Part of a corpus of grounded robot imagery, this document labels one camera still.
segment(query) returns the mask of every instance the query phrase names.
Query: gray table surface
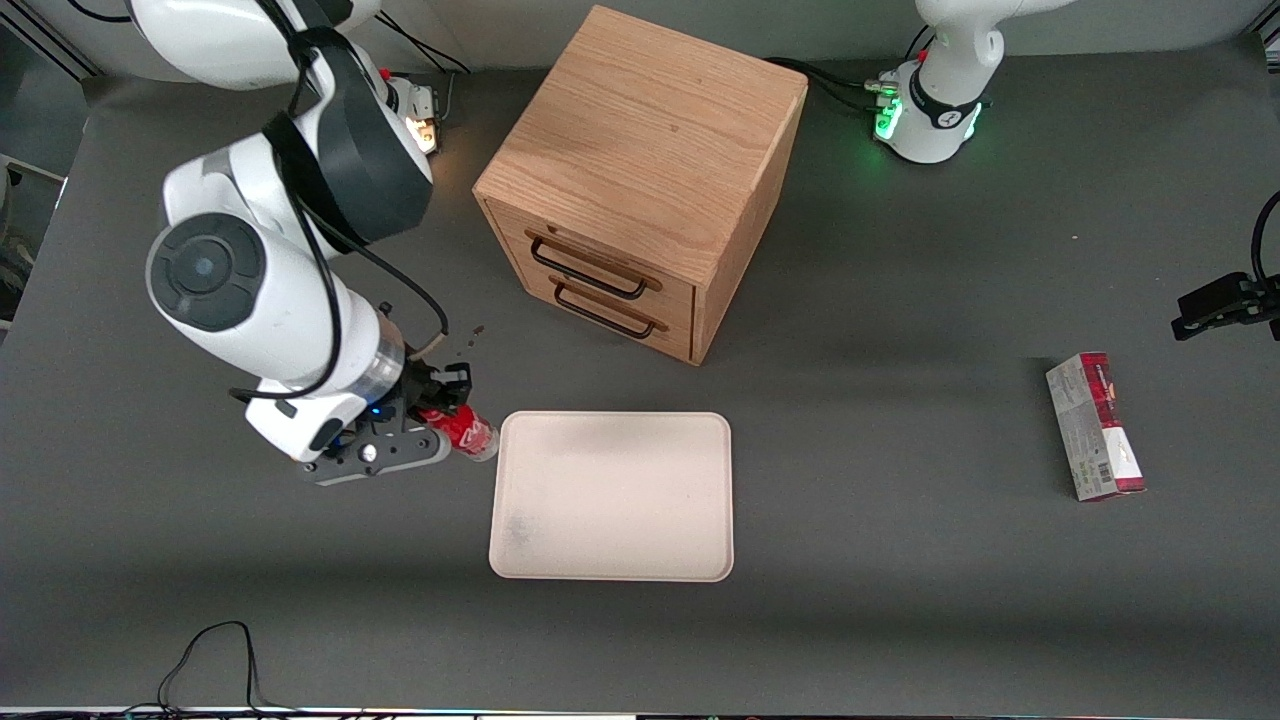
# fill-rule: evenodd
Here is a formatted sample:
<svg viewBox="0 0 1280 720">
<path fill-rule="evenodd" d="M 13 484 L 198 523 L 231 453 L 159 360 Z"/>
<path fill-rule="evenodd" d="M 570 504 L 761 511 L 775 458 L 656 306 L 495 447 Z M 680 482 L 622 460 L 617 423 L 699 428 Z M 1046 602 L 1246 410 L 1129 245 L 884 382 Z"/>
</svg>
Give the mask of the gray table surface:
<svg viewBox="0 0 1280 720">
<path fill-rule="evenodd" d="M 1280 716 L 1280 347 L 1169 331 L 1179 295 L 1247 268 L 1277 183 L 1256 42 L 1011 59 L 941 167 L 813 92 L 700 369 L 508 268 L 470 187 L 540 77 L 458 81 L 426 222 L 378 249 L 447 304 L 444 357 L 493 419 L 728 418 L 732 575 L 499 579 L 492 464 L 297 482 L 225 397 L 243 374 L 142 281 L 165 172 L 283 95 L 109 82 L 0 348 L 0 705 L 143 701 L 239 618 L 296 705 Z M 428 336 L 403 288 L 335 268 Z M 1112 355 L 1143 496 L 1071 495 L 1042 373 L 1084 350 Z M 175 701 L 238 703 L 238 643 L 210 638 Z"/>
</svg>

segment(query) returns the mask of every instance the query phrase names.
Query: red and white box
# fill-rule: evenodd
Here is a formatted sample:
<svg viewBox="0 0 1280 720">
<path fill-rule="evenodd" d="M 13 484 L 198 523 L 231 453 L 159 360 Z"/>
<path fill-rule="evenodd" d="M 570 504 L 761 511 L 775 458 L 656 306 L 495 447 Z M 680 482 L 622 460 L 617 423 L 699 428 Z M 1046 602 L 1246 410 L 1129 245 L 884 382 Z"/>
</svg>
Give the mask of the red and white box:
<svg viewBox="0 0 1280 720">
<path fill-rule="evenodd" d="M 1092 502 L 1147 489 L 1116 415 L 1107 354 L 1082 352 L 1044 377 L 1071 462 L 1075 497 Z"/>
</svg>

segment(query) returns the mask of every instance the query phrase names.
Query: black metal handle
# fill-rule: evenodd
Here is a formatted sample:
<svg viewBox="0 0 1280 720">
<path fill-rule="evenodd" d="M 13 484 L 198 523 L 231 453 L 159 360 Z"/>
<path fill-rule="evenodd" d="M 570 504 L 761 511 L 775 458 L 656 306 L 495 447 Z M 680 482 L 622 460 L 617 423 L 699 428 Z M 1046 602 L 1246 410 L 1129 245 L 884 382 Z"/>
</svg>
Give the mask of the black metal handle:
<svg viewBox="0 0 1280 720">
<path fill-rule="evenodd" d="M 547 258 L 545 255 L 539 255 L 538 254 L 538 249 L 541 247 L 543 245 L 545 245 L 545 242 L 543 242 L 543 238 L 535 236 L 534 237 L 534 246 L 529 250 L 529 252 L 531 252 L 534 255 L 534 260 L 538 260 L 538 263 L 540 265 L 547 265 L 548 268 L 550 268 L 553 270 L 559 270 L 561 273 L 564 273 L 566 275 L 568 275 L 568 277 L 571 277 L 571 278 L 573 278 L 576 281 L 584 282 L 584 283 L 594 287 L 595 290 L 600 290 L 600 291 L 608 292 L 609 295 L 613 295 L 616 297 L 621 297 L 622 300 L 635 300 L 635 299 L 640 297 L 640 293 L 645 291 L 645 287 L 648 287 L 648 282 L 644 278 L 640 278 L 640 284 L 637 284 L 636 288 L 632 290 L 631 292 L 627 292 L 627 291 L 622 290 L 621 287 L 613 287 L 612 284 L 609 284 L 609 283 L 607 283 L 604 281 L 598 281 L 598 279 L 593 278 L 591 275 L 585 275 L 585 274 L 575 270 L 573 268 L 570 268 L 568 265 L 564 265 L 563 263 L 557 263 L 556 260 L 552 260 L 550 258 Z"/>
<path fill-rule="evenodd" d="M 582 307 L 580 305 L 573 305 L 568 300 L 564 300 L 563 297 L 561 297 L 561 293 L 563 293 L 563 292 L 564 292 L 564 283 L 556 283 L 556 304 L 557 305 L 559 305 L 561 307 L 568 310 L 570 313 L 576 313 L 576 314 L 586 318 L 588 320 L 594 320 L 594 322 L 596 322 L 596 323 L 599 323 L 599 324 L 609 328 L 611 331 L 617 331 L 617 332 L 620 332 L 620 333 L 622 333 L 622 334 L 625 334 L 625 336 L 627 336 L 627 337 L 630 337 L 632 340 L 644 340 L 644 338 L 649 337 L 650 334 L 653 334 L 653 328 L 657 325 L 657 323 L 654 323 L 653 320 L 649 320 L 645 324 L 645 327 L 644 327 L 643 331 L 634 331 L 634 329 L 631 329 L 631 328 L 628 328 L 626 325 L 620 325 L 618 323 L 614 323 L 613 320 L 611 320 L 611 319 L 608 319 L 608 318 L 605 318 L 603 315 L 598 315 L 595 313 L 591 313 L 586 307 Z"/>
</svg>

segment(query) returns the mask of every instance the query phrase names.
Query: box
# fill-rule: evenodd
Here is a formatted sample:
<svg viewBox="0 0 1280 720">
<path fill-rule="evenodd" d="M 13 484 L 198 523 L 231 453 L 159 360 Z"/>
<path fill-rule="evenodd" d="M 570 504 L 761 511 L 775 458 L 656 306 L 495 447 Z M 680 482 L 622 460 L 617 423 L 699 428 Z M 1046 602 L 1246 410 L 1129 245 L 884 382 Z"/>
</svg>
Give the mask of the box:
<svg viewBox="0 0 1280 720">
<path fill-rule="evenodd" d="M 1082 502 L 1142 492 L 1146 484 L 1129 447 L 1106 352 L 1082 352 L 1044 375 L 1062 445 Z"/>
<path fill-rule="evenodd" d="M 698 365 L 777 205 L 806 90 L 596 6 L 474 193 L 530 295 Z"/>
</svg>

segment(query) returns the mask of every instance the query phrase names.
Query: wooden cabinet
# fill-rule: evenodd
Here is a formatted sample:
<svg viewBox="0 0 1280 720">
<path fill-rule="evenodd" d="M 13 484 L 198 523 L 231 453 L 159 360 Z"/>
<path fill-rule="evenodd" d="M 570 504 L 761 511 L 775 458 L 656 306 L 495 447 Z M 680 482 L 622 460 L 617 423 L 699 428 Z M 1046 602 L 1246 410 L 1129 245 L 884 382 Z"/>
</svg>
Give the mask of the wooden cabinet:
<svg viewBox="0 0 1280 720">
<path fill-rule="evenodd" d="M 806 87 L 596 6 L 474 192 L 534 297 L 698 365 L 773 214 Z"/>
</svg>

